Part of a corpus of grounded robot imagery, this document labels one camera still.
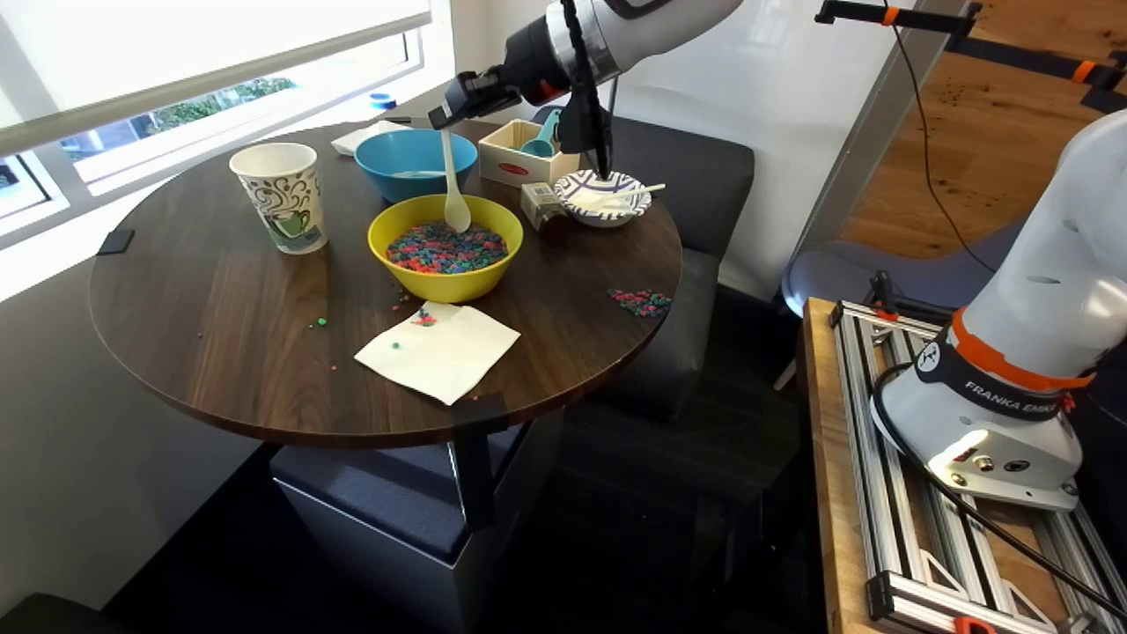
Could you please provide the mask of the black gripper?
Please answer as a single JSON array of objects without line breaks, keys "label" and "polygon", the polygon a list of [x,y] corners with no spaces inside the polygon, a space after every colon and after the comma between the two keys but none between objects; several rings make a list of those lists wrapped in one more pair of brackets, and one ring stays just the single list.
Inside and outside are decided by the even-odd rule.
[{"label": "black gripper", "polygon": [[521,93],[499,78],[498,66],[486,73],[461,72],[448,83],[440,104],[425,112],[434,131],[455,129],[471,117],[490,117],[498,110],[518,107]]}]

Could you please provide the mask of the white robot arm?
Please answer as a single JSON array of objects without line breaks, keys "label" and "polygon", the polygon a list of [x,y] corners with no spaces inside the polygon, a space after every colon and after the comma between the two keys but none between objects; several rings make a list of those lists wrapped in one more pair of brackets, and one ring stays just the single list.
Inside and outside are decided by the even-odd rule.
[{"label": "white robot arm", "polygon": [[[461,72],[437,129],[565,99],[565,145],[603,157],[597,84],[691,42],[742,0],[555,0],[498,66]],[[1065,399],[1127,334],[1127,112],[1082,129],[998,274],[907,369],[870,390],[874,426],[936,483],[1027,509],[1079,505]]]}]

